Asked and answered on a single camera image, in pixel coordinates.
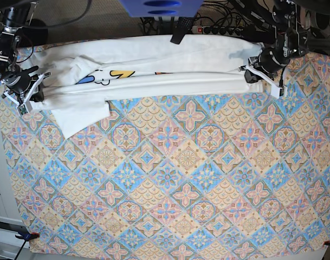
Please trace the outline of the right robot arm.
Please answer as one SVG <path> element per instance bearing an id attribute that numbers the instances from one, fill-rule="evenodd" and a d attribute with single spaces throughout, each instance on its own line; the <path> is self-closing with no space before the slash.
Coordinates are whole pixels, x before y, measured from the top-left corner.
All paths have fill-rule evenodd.
<path id="1" fill-rule="evenodd" d="M 50 72 L 35 74 L 38 66 L 22 69 L 20 63 L 26 60 L 18 60 L 18 46 L 24 38 L 34 47 L 31 39 L 22 32 L 33 5 L 33 1 L 20 1 L 0 10 L 0 24 L 3 26 L 0 31 L 0 83 L 7 87 L 2 98 L 13 102 L 20 116 L 30 113 L 34 102 L 44 100 L 43 80 L 51 75 Z"/>

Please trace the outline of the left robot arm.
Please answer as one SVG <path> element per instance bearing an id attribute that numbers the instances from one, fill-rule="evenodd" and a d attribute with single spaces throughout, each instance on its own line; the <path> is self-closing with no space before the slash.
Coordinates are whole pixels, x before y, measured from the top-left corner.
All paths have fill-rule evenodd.
<path id="1" fill-rule="evenodd" d="M 287 95 L 283 83 L 284 71 L 291 59 L 307 52 L 308 31 L 297 21 L 297 5 L 293 1 L 275 1 L 273 10 L 267 11 L 258 1 L 251 1 L 254 10 L 274 28 L 275 43 L 261 50 L 258 56 L 248 58 L 248 63 L 239 67 L 247 83 L 265 80 L 271 85 L 271 96 L 279 99 Z"/>

